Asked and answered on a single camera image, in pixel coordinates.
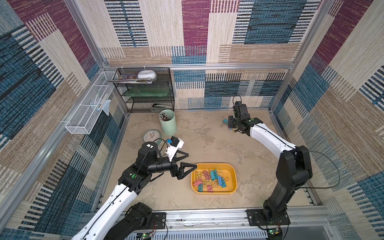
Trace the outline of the white oval device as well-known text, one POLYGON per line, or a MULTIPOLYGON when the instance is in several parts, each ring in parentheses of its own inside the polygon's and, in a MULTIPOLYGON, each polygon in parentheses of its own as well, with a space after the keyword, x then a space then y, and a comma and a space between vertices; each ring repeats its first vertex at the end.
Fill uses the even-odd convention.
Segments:
POLYGON ((152 80, 157 78, 157 74, 153 70, 142 70, 138 73, 138 79, 140 80, 152 80))

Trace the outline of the green round clock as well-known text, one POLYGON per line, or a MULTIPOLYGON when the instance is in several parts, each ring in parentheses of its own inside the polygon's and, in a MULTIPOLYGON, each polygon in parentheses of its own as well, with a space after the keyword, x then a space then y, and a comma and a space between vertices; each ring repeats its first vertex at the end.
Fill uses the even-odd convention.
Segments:
POLYGON ((146 144, 147 142, 154 142, 157 145, 160 145, 161 138, 162 138, 161 132, 159 130, 152 129, 144 133, 143 142, 144 144, 146 144))

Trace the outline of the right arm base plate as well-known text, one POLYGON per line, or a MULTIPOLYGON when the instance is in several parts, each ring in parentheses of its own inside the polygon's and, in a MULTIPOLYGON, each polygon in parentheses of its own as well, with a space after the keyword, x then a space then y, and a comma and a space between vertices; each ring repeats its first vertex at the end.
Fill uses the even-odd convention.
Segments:
POLYGON ((264 209, 247 209, 246 214, 250 226, 285 226, 291 224, 287 212, 276 215, 267 213, 264 209))

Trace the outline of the yellow binder clip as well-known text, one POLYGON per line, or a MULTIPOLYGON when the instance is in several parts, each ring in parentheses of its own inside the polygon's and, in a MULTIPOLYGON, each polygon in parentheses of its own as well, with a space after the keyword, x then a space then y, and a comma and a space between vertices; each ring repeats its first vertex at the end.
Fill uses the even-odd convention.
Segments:
POLYGON ((194 176, 195 176, 196 180, 202 179, 204 177, 204 173, 202 171, 195 171, 194 176))

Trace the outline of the magazines on shelf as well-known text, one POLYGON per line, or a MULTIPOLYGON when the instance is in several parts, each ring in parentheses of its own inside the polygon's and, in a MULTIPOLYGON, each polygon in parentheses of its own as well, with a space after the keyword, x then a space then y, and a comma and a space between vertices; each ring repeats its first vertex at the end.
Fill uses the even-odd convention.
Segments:
POLYGON ((152 84, 153 81, 157 79, 157 75, 139 78, 138 75, 121 75, 115 76, 112 80, 109 80, 110 83, 117 84, 152 84))

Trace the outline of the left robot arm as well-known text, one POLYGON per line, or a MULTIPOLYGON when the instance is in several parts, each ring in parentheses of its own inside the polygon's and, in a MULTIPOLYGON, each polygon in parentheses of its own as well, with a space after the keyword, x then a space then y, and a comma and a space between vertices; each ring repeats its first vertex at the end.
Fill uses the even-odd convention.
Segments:
POLYGON ((113 192, 92 219, 75 235, 74 240, 124 240, 132 232, 151 225, 152 209, 143 203, 133 205, 118 221, 123 210, 152 181, 152 175, 168 171, 178 180, 197 169, 197 165, 177 162, 187 158, 181 151, 184 141, 176 137, 166 140, 165 156, 158 144, 145 142, 138 151, 136 162, 122 173, 113 192))

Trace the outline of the yellow storage tray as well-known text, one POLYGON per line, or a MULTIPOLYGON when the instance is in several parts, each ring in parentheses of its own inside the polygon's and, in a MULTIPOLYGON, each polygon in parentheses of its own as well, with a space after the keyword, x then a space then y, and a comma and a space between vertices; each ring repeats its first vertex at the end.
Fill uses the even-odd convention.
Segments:
POLYGON ((238 188, 235 168, 227 163, 199 163, 192 172, 191 187, 197 194, 233 194, 238 188))

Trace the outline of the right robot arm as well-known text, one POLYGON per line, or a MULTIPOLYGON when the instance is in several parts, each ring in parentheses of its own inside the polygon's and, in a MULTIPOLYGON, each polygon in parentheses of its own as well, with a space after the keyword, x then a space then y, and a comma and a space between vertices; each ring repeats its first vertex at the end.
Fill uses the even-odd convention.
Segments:
POLYGON ((263 221, 276 224, 287 214, 287 205, 298 189, 313 176, 310 150, 296 146, 273 131, 261 120, 228 117, 228 127, 259 141, 278 159, 277 185, 263 204, 263 221))

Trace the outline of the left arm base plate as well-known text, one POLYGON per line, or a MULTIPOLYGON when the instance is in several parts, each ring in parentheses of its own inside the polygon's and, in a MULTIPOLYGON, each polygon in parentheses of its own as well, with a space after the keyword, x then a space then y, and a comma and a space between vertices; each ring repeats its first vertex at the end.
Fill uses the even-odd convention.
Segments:
POLYGON ((130 215, 127 215, 122 219, 123 224, 125 227, 128 227, 129 229, 132 229, 133 231, 136 230, 164 230, 166 229, 165 226, 165 220, 167 219, 167 213, 166 212, 154 212, 149 217, 145 217, 144 219, 142 217, 134 219, 130 215))

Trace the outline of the teal binder clip carried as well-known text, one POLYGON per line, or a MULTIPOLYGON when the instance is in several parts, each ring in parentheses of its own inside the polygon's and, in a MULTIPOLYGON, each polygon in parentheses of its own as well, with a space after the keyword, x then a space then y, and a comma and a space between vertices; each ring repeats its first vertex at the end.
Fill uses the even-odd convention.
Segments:
POLYGON ((217 170, 212 170, 210 172, 211 172, 212 181, 217 180, 218 176, 219 176, 218 173, 217 173, 217 170))

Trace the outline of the green pen cup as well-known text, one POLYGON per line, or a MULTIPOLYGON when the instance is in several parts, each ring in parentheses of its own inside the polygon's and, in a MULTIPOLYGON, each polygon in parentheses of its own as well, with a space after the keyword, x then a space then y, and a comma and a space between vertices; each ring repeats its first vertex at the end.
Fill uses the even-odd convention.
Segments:
POLYGON ((177 132, 176 115, 172 110, 165 109, 159 113, 159 120, 163 133, 173 136, 177 132))

